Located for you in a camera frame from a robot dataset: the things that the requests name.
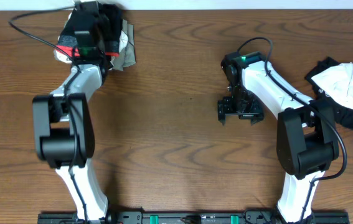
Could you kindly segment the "black pants with red waistband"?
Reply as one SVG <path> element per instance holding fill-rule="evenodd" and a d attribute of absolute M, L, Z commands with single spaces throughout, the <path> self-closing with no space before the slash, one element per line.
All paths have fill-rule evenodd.
<path fill-rule="evenodd" d="M 122 11 L 115 4 L 77 3 L 56 46 L 69 56 L 93 58 L 104 54 L 117 57 L 123 27 L 121 16 Z"/>

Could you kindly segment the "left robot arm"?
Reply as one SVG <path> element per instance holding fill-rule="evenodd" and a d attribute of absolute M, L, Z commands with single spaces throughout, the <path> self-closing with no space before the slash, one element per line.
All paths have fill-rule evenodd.
<path fill-rule="evenodd" d="M 33 99 L 35 149 L 63 180 L 77 207 L 74 215 L 40 218 L 40 223 L 109 223 L 108 199 L 93 168 L 95 136 L 88 101 L 108 68 L 105 41 L 98 31 L 77 30 L 70 75 L 48 95 Z"/>

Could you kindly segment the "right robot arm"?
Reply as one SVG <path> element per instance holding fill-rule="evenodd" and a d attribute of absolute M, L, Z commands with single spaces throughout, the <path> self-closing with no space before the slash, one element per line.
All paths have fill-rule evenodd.
<path fill-rule="evenodd" d="M 276 153 L 285 180 L 276 211 L 263 223 L 347 223 L 345 213 L 314 212 L 311 204 L 318 182 L 339 157 L 332 107 L 313 100 L 280 77 L 260 52 L 225 55 L 220 66 L 229 82 L 230 96 L 217 103 L 218 120 L 227 116 L 264 118 L 263 108 L 277 119 Z"/>

